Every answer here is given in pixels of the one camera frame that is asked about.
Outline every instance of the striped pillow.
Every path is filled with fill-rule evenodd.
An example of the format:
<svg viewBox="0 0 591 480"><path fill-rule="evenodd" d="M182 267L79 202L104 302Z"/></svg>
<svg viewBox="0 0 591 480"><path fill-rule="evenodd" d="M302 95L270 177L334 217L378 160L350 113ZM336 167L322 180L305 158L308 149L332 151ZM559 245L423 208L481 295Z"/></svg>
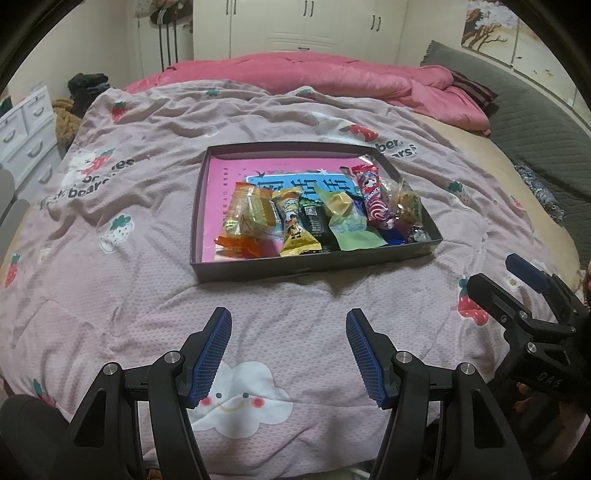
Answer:
<svg viewBox="0 0 591 480"><path fill-rule="evenodd" d="M466 92L482 110L494 102L495 98L498 97L498 95L490 88L482 85L481 83L468 79L460 72L456 72L454 70L450 70L450 72L453 76L452 86L464 90L464 92Z"/></svg>

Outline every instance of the black snack packet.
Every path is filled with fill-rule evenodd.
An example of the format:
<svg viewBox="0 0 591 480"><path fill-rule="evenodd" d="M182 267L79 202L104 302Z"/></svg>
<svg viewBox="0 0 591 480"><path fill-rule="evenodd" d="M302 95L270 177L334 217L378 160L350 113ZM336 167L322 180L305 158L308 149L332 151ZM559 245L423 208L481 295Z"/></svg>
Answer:
<svg viewBox="0 0 591 480"><path fill-rule="evenodd" d="M324 203L306 198L300 199L300 220L304 228L322 245L320 252L339 251L339 243L329 227L329 217L324 209Z"/></svg>

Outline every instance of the dresser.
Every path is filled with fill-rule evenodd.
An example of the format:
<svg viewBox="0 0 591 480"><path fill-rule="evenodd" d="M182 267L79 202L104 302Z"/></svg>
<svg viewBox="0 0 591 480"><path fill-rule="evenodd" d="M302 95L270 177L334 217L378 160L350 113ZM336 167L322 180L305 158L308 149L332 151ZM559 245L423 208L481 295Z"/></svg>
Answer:
<svg viewBox="0 0 591 480"><path fill-rule="evenodd" d="M0 169L12 174L16 197L32 203L60 161L56 116L43 87L0 118Z"/></svg>

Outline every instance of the candy wrapper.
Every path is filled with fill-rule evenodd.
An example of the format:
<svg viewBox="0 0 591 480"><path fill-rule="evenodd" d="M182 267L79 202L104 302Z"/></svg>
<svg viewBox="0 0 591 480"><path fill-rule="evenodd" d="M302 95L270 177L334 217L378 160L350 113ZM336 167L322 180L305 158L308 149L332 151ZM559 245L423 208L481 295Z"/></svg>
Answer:
<svg viewBox="0 0 591 480"><path fill-rule="evenodd" d="M300 197L302 192L301 187L295 187L281 189L273 195L273 200L285 220L283 248L279 252L282 257L300 255L306 251L322 250L320 242L300 223Z"/></svg>
<svg viewBox="0 0 591 480"><path fill-rule="evenodd" d="M383 230L394 227L394 213L382 200L379 169L375 165L357 165L351 168L363 194L369 223Z"/></svg>
<svg viewBox="0 0 591 480"><path fill-rule="evenodd" d="M329 227L341 250L377 248L387 244L374 228L368 226L361 198L357 197L356 202L345 192L328 192L318 185L314 189L328 210Z"/></svg>
<svg viewBox="0 0 591 480"><path fill-rule="evenodd" d="M324 203L306 198L300 199L300 218L306 230L322 245L322 252L340 250L339 243L330 230L329 217Z"/></svg>
<svg viewBox="0 0 591 480"><path fill-rule="evenodd" d="M401 219L412 225L423 224L421 197L412 191L406 180L401 179L399 183L392 179L381 179L381 192L396 220Z"/></svg>
<svg viewBox="0 0 591 480"><path fill-rule="evenodd" d="M252 183L237 182L215 243L235 255L261 256L259 238L277 227L272 192Z"/></svg>

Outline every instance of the pink bedsheet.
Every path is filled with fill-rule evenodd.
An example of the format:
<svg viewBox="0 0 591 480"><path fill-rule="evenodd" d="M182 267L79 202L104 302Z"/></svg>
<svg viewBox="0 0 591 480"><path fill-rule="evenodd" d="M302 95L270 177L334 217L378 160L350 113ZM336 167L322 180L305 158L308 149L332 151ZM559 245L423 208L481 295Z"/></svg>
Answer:
<svg viewBox="0 0 591 480"><path fill-rule="evenodd" d="M229 60L182 61L127 87L129 93L189 80L234 80L273 95L310 86L331 96L377 98L466 130L486 131L488 118L441 66L380 65L310 52L257 53Z"/></svg>

